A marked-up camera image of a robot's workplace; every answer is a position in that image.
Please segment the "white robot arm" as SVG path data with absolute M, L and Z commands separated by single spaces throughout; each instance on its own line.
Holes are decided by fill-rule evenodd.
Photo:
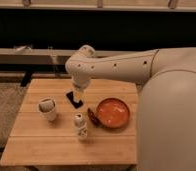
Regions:
M 93 77 L 143 86 L 136 118 L 137 171 L 196 171 L 196 47 L 97 58 L 84 45 L 66 62 L 75 88 Z

